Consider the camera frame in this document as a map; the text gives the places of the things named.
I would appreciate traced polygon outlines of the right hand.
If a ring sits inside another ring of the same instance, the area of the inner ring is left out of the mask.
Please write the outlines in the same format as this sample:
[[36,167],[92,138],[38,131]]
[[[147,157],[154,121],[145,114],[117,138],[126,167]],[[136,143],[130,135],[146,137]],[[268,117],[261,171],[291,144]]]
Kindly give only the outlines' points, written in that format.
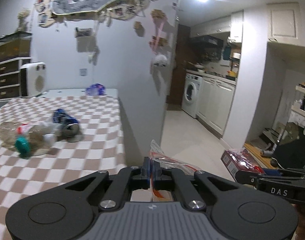
[[294,204],[298,213],[298,225],[294,234],[295,240],[305,240],[305,205]]

